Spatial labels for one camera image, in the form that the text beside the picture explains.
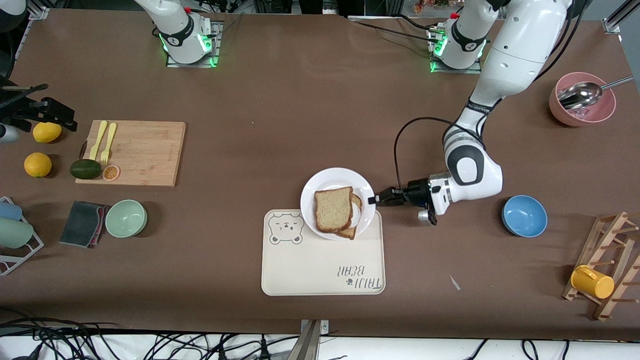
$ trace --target mug handle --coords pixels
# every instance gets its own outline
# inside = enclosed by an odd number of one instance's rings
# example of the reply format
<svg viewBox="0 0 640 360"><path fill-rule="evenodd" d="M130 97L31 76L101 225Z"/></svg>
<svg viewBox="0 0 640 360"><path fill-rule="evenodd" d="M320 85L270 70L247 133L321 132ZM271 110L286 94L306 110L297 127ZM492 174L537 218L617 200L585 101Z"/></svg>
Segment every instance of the mug handle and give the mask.
<svg viewBox="0 0 640 360"><path fill-rule="evenodd" d="M580 268L580 271L583 274L587 275L588 277L592 278L593 280L598 278L598 276L593 271L591 271L591 269L589 269L589 268Z"/></svg>

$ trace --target bread slice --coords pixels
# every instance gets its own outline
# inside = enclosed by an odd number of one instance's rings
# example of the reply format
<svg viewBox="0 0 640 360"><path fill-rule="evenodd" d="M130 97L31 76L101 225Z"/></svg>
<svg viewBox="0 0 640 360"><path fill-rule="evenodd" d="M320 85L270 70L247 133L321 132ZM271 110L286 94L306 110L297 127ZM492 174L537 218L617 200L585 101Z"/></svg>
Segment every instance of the bread slice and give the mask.
<svg viewBox="0 0 640 360"><path fill-rule="evenodd" d="M337 233L351 225L353 188L316 192L316 227L323 233Z"/></svg>
<svg viewBox="0 0 640 360"><path fill-rule="evenodd" d="M351 202L356 204L356 206L358 206L358 209L360 209L360 216L362 216L362 200L360 200L360 198L358 197L358 195L352 193L351 194ZM354 227L350 227L348 229L342 230L342 231L338 231L337 233L335 233L338 236L341 236L343 238L349 238L351 240L355 239L356 237L356 228L358 226L354 226Z"/></svg>

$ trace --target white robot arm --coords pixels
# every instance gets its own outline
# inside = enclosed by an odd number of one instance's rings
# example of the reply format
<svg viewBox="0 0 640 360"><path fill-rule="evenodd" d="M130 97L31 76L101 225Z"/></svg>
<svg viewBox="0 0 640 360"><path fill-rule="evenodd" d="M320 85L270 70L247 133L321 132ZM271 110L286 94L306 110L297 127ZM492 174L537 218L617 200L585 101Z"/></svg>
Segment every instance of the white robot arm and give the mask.
<svg viewBox="0 0 640 360"><path fill-rule="evenodd" d="M26 14L26 0L0 0L0 33L18 26Z"/></svg>
<svg viewBox="0 0 640 360"><path fill-rule="evenodd" d="M194 63L212 51L211 20L187 13L179 0L134 0L151 16L166 52L183 64Z"/></svg>
<svg viewBox="0 0 640 360"><path fill-rule="evenodd" d="M441 60L455 69L471 66L504 3L508 3L504 25L456 121L477 137L450 126L443 138L449 170L429 177L437 215L443 215L452 202L482 199L502 190L502 169L487 155L481 141L484 123L503 98L524 91L535 80L572 0L467 0L460 18L447 21L448 42Z"/></svg>

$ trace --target table surface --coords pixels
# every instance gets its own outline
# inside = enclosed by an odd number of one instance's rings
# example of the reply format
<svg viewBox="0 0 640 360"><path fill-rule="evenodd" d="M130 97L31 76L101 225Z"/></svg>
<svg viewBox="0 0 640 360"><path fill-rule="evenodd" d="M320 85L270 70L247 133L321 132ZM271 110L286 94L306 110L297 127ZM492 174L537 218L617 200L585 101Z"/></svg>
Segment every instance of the table surface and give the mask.
<svg viewBox="0 0 640 360"><path fill-rule="evenodd" d="M452 205L437 227L421 225L417 208L380 208L385 291L331 297L263 294L264 215L296 208L307 179L328 167L353 169L377 190L395 185L400 127L425 115L454 120L477 76L432 74L424 42L338 16L244 15L224 33L219 67L207 70L164 67L151 29L143 12L52 10L33 24L12 80L48 83L38 99L75 109L79 126L56 144L23 136L2 146L0 194L24 208L46 246L0 279L0 305L135 329L287 333L322 318L341 335L640 336L637 305L618 304L599 322L592 303L560 296L594 217L640 203L635 87L616 88L618 109L597 126L568 128L548 110L567 72L629 75L618 37L599 22L581 24L562 60L492 113L484 140L502 165L502 193ZM95 119L187 123L176 187L74 184L67 169ZM445 168L443 130L418 123L403 135L405 181ZM52 177L24 173L35 151L51 155ZM504 201L520 193L547 209L538 238L516 238L500 222ZM148 210L139 237L106 234L93 250L58 243L74 200L122 199Z"/></svg>

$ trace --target metal spoon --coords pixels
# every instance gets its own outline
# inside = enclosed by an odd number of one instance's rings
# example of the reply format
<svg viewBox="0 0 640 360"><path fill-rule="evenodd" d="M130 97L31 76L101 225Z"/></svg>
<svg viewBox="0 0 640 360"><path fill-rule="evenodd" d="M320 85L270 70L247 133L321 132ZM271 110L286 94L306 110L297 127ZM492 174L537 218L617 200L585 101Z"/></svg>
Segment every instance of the metal spoon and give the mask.
<svg viewBox="0 0 640 360"><path fill-rule="evenodd" d="M591 106L600 100L604 90L628 83L633 79L633 76L629 76L603 86L598 86L590 81L584 81L563 90L558 94L558 100L560 100L560 104L567 110Z"/></svg>

